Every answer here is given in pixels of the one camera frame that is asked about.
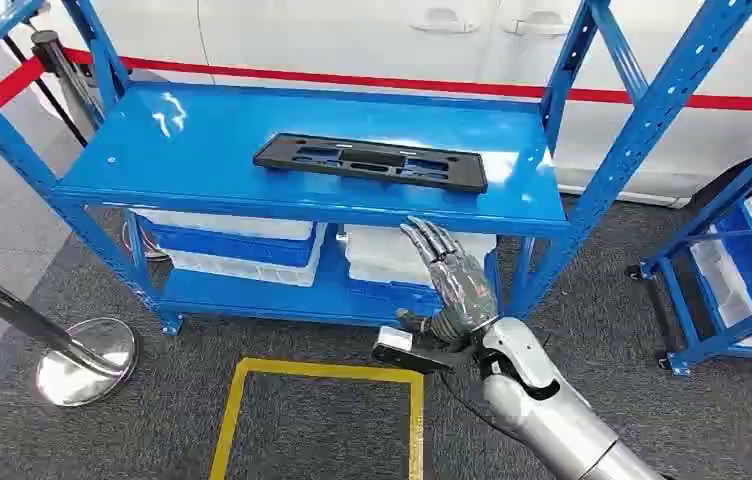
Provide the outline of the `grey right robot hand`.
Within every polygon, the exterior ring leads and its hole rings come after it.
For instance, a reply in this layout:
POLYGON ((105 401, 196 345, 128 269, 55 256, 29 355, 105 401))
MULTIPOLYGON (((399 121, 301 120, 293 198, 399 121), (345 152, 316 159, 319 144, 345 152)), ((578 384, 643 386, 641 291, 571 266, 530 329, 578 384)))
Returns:
POLYGON ((415 216, 408 216, 400 229, 417 249, 443 304, 429 321, 429 331, 455 343, 499 318, 497 298, 482 265, 447 230, 415 216))

